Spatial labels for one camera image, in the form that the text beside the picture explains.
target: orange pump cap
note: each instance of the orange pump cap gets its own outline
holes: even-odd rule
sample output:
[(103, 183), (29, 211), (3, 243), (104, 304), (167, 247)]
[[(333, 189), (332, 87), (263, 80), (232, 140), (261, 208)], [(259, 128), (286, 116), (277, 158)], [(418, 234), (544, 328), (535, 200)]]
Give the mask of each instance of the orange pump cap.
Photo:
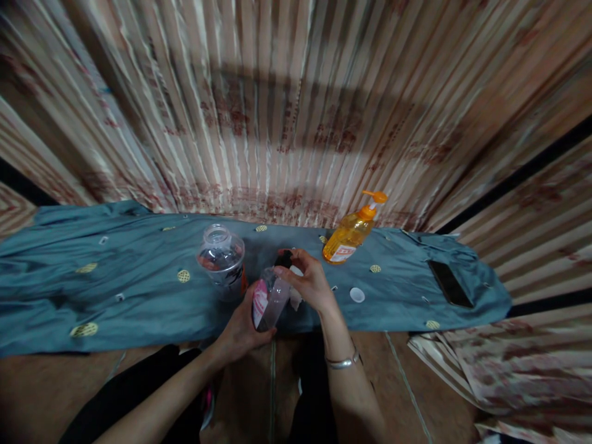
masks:
[(389, 198), (383, 192), (372, 192), (372, 191), (363, 191), (364, 194), (369, 194), (374, 199), (375, 203), (372, 205), (364, 205), (360, 211), (358, 211), (358, 216), (366, 221), (371, 221), (376, 216), (376, 204), (384, 204), (387, 199)]
[(362, 191), (362, 193), (371, 195), (377, 204), (384, 204), (387, 201), (387, 199), (389, 198), (386, 194), (384, 194), (381, 191), (372, 192), (372, 191), (364, 190), (364, 191)]

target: orange liquid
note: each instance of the orange liquid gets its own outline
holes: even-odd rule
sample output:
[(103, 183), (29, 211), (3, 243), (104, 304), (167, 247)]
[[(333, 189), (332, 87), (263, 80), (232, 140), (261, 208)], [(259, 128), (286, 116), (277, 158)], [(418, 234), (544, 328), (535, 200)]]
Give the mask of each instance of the orange liquid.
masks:
[(339, 227), (337, 227), (337, 230), (323, 248), (323, 258), (333, 265), (345, 263), (345, 260), (334, 262), (331, 261), (331, 258), (342, 245), (354, 248), (360, 247), (366, 236), (372, 231), (373, 226), (373, 220), (366, 221), (360, 218), (357, 213), (347, 215), (341, 220)]

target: orange pump bottle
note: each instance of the orange pump bottle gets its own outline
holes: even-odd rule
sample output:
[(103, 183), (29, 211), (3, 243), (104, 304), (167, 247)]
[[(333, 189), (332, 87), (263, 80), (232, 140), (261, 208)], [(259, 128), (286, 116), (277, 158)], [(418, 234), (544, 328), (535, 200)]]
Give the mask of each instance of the orange pump bottle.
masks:
[(374, 199), (370, 205), (365, 205), (360, 211), (349, 214), (341, 219), (339, 227), (323, 248), (323, 258), (333, 265), (345, 263), (362, 245), (364, 239), (374, 227), (376, 206), (384, 204), (389, 198), (383, 192), (363, 191)]

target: black cap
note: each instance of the black cap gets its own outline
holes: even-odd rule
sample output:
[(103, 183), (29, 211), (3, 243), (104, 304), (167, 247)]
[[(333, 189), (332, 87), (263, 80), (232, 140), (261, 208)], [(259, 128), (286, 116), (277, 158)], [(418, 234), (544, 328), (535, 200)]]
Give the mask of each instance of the black cap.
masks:
[(284, 250), (284, 254), (278, 256), (276, 262), (273, 266), (285, 266), (287, 269), (290, 269), (292, 266), (292, 252), (290, 250)]

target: hand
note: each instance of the hand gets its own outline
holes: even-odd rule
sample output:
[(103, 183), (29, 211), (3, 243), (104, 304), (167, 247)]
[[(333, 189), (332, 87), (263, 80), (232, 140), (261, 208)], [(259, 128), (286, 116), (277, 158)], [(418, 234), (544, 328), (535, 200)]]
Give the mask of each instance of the hand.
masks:
[(228, 325), (216, 342), (212, 345), (218, 352), (223, 365), (237, 361), (254, 348), (270, 343), (277, 329), (272, 328), (265, 333), (259, 333), (253, 325), (253, 292), (252, 284), (245, 294), (245, 298), (234, 310)]
[(319, 313), (338, 308), (321, 263), (303, 249), (290, 251), (292, 263), (300, 268), (304, 276), (298, 276), (282, 266), (274, 267), (273, 271), (297, 289), (302, 299)]

